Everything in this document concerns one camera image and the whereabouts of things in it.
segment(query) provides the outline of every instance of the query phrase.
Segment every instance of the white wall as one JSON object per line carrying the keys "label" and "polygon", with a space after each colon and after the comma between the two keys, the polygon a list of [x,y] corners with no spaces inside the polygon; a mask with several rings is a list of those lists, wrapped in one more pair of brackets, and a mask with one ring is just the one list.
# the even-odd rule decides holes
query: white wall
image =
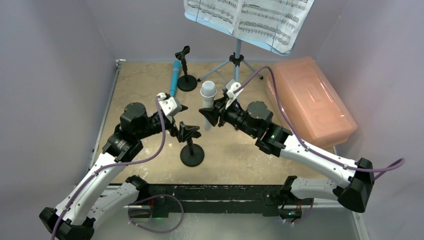
{"label": "white wall", "polygon": [[[316,0],[289,57],[244,43],[250,61],[316,57],[347,0]],[[236,50],[236,39],[186,19],[183,0],[87,0],[114,56],[130,61],[173,61],[190,45],[187,61],[223,62]]]}
{"label": "white wall", "polygon": [[358,123],[338,152],[375,168],[407,160],[374,186],[372,240],[423,238],[423,12],[422,1],[349,0],[316,59]]}
{"label": "white wall", "polygon": [[84,0],[2,0],[0,32],[0,239],[49,239],[38,215],[87,170],[114,58]]}

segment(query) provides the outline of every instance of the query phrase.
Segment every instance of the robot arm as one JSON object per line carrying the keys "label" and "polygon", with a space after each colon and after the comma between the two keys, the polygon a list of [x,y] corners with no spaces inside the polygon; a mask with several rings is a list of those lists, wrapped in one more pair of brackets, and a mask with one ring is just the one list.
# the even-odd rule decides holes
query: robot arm
{"label": "robot arm", "polygon": [[[162,132],[159,114],[164,115],[165,129],[169,130],[172,137],[177,137],[183,142],[184,128],[176,127],[174,116],[187,109],[174,97],[160,93],[157,95],[161,112],[148,116],[142,103],[131,103],[126,106],[120,116],[120,124],[102,148],[94,166],[85,175],[76,188],[56,207],[46,207],[39,217],[49,230],[53,231],[54,225],[63,211],[63,218],[59,224],[56,237],[60,240],[90,239],[94,230],[108,217],[115,214],[124,206],[135,202],[139,197],[142,184],[138,181],[128,181],[121,185],[115,192],[101,197],[102,192],[110,182],[126,167],[125,164],[115,165],[98,172],[103,166],[116,163],[129,163],[143,149],[141,139]],[[78,193],[75,200],[67,208],[72,196]]]}
{"label": "robot arm", "polygon": [[[347,166],[372,169],[372,163],[361,158],[359,161],[339,157],[319,147],[305,142],[304,148],[296,136],[286,128],[272,122],[273,113],[261,101],[251,102],[243,110],[236,100],[238,93],[233,93],[240,83],[228,83],[223,88],[224,97],[213,102],[213,107],[202,108],[199,112],[212,126],[222,127],[229,123],[236,129],[256,139],[255,145],[266,153],[277,157],[290,159],[304,164],[328,179],[304,179],[290,176],[284,184],[288,194],[298,199],[320,198],[337,200],[341,205],[355,212],[364,212],[371,190],[374,185],[374,175],[348,169]],[[312,153],[310,150],[337,160],[343,166],[328,161]]]}

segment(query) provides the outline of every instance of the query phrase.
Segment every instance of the tan table surface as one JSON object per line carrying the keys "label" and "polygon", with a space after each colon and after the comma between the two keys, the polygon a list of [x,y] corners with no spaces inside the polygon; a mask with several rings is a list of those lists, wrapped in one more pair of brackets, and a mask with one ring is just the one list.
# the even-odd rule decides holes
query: tan table surface
{"label": "tan table surface", "polygon": [[[216,67],[219,63],[189,62],[188,73],[199,78]],[[116,88],[112,96],[110,109],[104,124],[104,130],[99,142],[99,150],[119,123],[120,115],[126,105],[140,102],[146,106],[150,116],[156,112],[155,96],[160,92],[169,93],[172,63],[125,62],[119,74]],[[260,68],[265,63],[252,64]],[[227,80],[233,76],[234,65],[228,64],[220,72]],[[240,82],[244,81],[252,72],[245,65],[240,68]],[[213,73],[206,80],[213,81],[219,89],[216,98],[222,97],[220,89],[225,81]],[[253,79],[243,90],[239,101],[246,109],[253,101],[263,101],[268,108],[275,112],[265,92],[265,80]],[[178,90],[176,98],[188,107],[188,110],[175,116],[177,125],[184,121],[186,125],[200,126],[202,136],[193,139],[195,144],[203,147],[205,158],[203,163],[196,167],[187,167],[180,160],[180,151],[185,143],[166,135],[165,146],[162,152],[153,160],[127,166],[112,182],[123,183],[132,175],[139,175],[148,183],[168,184],[283,184],[287,176],[297,175],[304,178],[322,178],[323,176],[312,169],[288,159],[277,158],[261,152],[255,146],[255,139],[247,134],[236,131],[230,124],[224,127],[213,127],[210,131],[203,130],[203,116],[199,113],[202,108],[200,88],[191,92]],[[273,121],[280,124],[277,117]],[[133,161],[143,160],[153,155],[160,146],[161,134],[156,134],[142,140],[143,150]]]}

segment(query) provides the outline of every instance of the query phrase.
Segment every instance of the paper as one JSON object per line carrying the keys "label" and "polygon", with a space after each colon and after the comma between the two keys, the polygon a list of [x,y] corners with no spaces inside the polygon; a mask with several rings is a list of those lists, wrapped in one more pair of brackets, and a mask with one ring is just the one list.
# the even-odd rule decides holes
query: paper
{"label": "paper", "polygon": [[290,51],[314,0],[184,0],[188,14],[231,35]]}

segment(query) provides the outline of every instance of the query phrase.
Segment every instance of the pink plastic container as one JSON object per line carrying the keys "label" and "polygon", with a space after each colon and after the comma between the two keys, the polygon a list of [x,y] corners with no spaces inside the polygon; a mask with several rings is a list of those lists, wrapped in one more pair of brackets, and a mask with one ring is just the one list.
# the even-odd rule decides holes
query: pink plastic container
{"label": "pink plastic container", "polygon": [[[280,62],[272,70],[280,102],[302,139],[317,147],[329,148],[346,142],[358,128],[312,57]],[[271,75],[268,76],[266,93],[274,108],[274,116],[284,123]]]}

